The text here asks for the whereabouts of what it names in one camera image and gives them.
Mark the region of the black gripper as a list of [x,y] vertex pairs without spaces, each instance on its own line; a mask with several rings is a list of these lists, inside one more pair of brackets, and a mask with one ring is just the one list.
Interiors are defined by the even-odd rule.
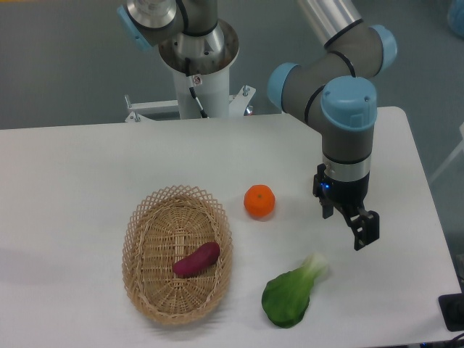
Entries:
[[363,247],[379,239],[379,214],[367,211],[364,198],[368,192],[369,175],[357,181],[337,181],[325,173],[326,166],[319,164],[313,178],[312,193],[319,199],[323,218],[330,218],[337,209],[344,217],[354,235],[354,249]]

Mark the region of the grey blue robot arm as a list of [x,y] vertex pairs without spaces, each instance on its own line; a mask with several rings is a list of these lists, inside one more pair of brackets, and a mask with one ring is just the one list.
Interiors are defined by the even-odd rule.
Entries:
[[[279,65],[268,80],[269,100],[322,137],[323,161],[313,194],[323,217],[340,212],[355,249],[379,237],[379,216],[368,211],[377,93],[371,78],[388,68],[397,42],[381,25],[367,26],[351,1],[301,1],[326,55],[308,67]],[[138,48],[157,47],[176,79],[180,116],[231,115],[228,69],[239,52],[235,30],[216,1],[126,1],[117,15]]]

